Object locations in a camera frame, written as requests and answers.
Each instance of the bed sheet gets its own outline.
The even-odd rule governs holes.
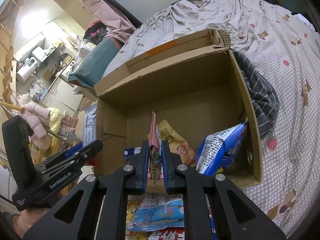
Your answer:
[[[278,94],[273,130],[261,140],[263,181],[243,192],[288,237],[320,186],[318,33],[263,0],[182,0],[136,30],[104,76],[151,48],[207,28],[227,30],[231,48],[243,52]]]

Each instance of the bright light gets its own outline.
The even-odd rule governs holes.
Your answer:
[[[48,22],[48,11],[32,12],[21,20],[22,34],[24,37],[34,37],[39,34]]]

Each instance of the pink curtain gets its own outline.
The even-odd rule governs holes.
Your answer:
[[[105,3],[103,0],[79,0],[94,14],[103,24],[112,28],[106,37],[113,37],[126,43],[136,28],[129,19],[116,7]]]

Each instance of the light blue snack bag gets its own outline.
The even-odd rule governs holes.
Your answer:
[[[184,227],[183,200],[179,195],[147,193],[127,229],[156,231],[167,227]]]
[[[239,153],[245,138],[247,122],[208,135],[199,147],[196,170],[212,176],[221,167],[228,168]]]

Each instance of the screw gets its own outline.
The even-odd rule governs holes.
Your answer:
[[[85,177],[85,180],[87,182],[93,182],[93,181],[95,181],[95,179],[96,179],[96,176],[94,176],[92,174]]]
[[[226,176],[224,176],[223,174],[219,173],[216,175],[216,179],[218,181],[224,181],[224,179],[226,178]]]
[[[123,166],[123,169],[125,171],[132,171],[133,170],[133,166],[132,165],[125,165],[125,166]]]
[[[179,171],[185,171],[187,168],[188,168],[188,166],[185,165],[185,164],[180,164],[180,165],[178,165],[178,170],[179,170]]]

